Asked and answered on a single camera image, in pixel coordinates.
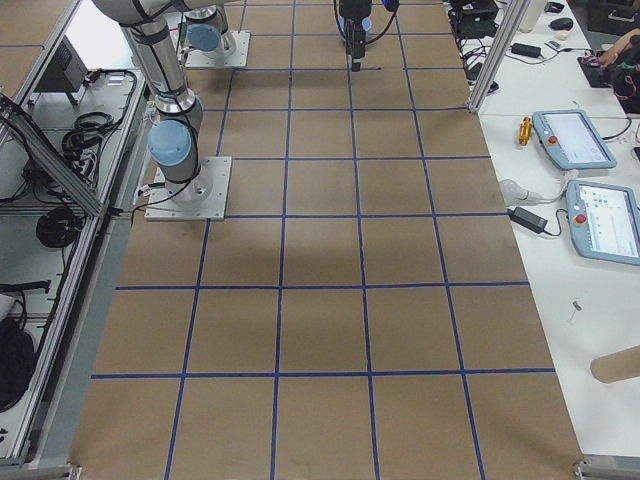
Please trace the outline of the black computer mouse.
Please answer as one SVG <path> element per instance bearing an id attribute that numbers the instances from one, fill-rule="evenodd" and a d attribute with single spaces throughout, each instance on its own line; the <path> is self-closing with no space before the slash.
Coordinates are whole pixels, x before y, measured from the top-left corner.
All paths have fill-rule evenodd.
<path id="1" fill-rule="evenodd" d="M 553 31 L 570 31 L 574 26 L 574 21 L 570 17 L 561 17 L 548 24 Z"/>

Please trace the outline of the aluminium frame post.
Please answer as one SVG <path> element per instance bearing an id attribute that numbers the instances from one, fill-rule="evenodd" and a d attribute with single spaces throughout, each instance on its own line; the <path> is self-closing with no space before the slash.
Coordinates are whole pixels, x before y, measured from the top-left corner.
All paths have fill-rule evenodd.
<path id="1" fill-rule="evenodd" d="M 509 2 L 468 99 L 467 106 L 470 112 L 478 113 L 480 111 L 506 54 L 507 47 L 510 45 L 511 40 L 520 26 L 527 8 L 527 0 L 513 0 Z"/>

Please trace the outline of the grey control box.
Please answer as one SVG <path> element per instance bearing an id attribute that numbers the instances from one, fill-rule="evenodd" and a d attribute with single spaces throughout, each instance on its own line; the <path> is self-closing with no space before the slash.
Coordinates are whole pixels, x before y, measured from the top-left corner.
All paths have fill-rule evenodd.
<path id="1" fill-rule="evenodd" d="M 35 87 L 37 94 L 64 93 L 77 106 L 75 97 L 85 81 L 88 69 L 69 39 L 64 36 Z"/>

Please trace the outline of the small metal screw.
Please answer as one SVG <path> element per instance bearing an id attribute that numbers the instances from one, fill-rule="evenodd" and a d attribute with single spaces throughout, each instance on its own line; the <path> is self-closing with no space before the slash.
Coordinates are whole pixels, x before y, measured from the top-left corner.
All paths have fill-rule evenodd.
<path id="1" fill-rule="evenodd" d="M 581 311 L 582 311 L 582 306 L 580 305 L 579 301 L 578 300 L 574 300 L 572 302 L 572 311 L 571 311 L 571 314 L 569 316 L 568 323 L 572 324 L 574 322 L 574 319 L 575 319 L 576 315 Z"/>

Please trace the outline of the aluminium frame rail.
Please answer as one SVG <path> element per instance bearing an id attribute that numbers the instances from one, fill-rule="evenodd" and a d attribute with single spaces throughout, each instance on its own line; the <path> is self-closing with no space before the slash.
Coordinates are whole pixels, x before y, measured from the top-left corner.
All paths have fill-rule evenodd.
<path id="1" fill-rule="evenodd" d="M 5 94 L 1 94 L 1 122 L 22 143 L 28 156 L 56 180 L 85 213 L 97 218 L 104 216 L 106 204 L 66 165 L 31 116 Z"/>

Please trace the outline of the white light bulb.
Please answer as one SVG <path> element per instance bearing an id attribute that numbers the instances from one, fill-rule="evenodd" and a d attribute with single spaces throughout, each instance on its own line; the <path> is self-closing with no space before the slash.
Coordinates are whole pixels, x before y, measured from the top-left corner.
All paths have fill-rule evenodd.
<path id="1" fill-rule="evenodd" d="M 533 190 L 523 188 L 511 179 L 501 180 L 499 188 L 506 206 L 540 205 L 556 201 L 555 198 L 545 198 Z"/>

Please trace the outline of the lower teach pendant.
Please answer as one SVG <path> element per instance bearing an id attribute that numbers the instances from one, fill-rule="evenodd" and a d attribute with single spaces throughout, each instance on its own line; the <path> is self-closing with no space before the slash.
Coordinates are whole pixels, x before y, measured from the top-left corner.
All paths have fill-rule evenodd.
<path id="1" fill-rule="evenodd" d="M 571 180 L 565 198 L 571 239 L 582 257 L 639 265 L 639 207 L 632 189 Z"/>

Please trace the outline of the upper teach pendant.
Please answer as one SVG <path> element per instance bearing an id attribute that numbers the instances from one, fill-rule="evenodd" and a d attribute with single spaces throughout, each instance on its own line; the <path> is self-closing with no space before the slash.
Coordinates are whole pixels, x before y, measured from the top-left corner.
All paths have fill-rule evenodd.
<path id="1" fill-rule="evenodd" d="M 617 166 L 617 160 L 583 110 L 536 111 L 532 125 L 544 152 L 560 170 Z"/>

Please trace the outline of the orange metal tool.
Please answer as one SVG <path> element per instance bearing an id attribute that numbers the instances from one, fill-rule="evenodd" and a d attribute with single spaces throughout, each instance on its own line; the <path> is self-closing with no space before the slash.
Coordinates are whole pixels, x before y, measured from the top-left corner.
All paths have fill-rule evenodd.
<path id="1" fill-rule="evenodd" d="M 524 117 L 520 123 L 519 131 L 518 131 L 518 141 L 517 144 L 519 146 L 526 146 L 531 137 L 532 130 L 532 119 L 530 117 Z"/>

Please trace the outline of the teach pendant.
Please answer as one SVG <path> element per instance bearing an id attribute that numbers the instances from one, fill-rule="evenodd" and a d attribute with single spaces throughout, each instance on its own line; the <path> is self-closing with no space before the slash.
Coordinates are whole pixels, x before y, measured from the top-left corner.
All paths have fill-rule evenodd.
<path id="1" fill-rule="evenodd" d="M 536 111 L 532 125 L 544 152 L 560 170 L 617 166 L 617 160 L 583 110 Z"/>
<path id="2" fill-rule="evenodd" d="M 639 265 L 639 207 L 632 189 L 571 180 L 565 198 L 571 239 L 582 257 Z"/>

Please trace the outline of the black power brick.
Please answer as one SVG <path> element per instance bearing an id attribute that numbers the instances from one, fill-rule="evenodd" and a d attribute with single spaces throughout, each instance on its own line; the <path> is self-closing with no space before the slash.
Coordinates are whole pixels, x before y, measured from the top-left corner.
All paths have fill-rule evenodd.
<path id="1" fill-rule="evenodd" d="M 520 55 L 528 58 L 540 58 L 541 48 L 528 44 L 513 43 L 511 45 L 511 52 L 515 55 Z"/>

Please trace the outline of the black power adapter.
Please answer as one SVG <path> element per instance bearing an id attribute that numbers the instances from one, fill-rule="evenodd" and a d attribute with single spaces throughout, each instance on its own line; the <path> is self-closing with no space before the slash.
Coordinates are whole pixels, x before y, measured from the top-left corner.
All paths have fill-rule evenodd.
<path id="1" fill-rule="evenodd" d="M 512 222 L 519 224 L 536 234 L 543 233 L 548 223 L 545 218 L 522 207 L 510 208 L 507 210 L 507 213 Z"/>

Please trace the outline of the cardboard tube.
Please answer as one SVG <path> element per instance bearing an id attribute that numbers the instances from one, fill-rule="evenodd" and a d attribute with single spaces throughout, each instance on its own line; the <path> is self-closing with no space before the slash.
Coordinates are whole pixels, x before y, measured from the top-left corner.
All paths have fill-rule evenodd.
<path id="1" fill-rule="evenodd" d="M 633 379 L 640 372 L 640 346 L 620 350 L 591 361 L 592 376 L 598 381 L 610 384 Z"/>

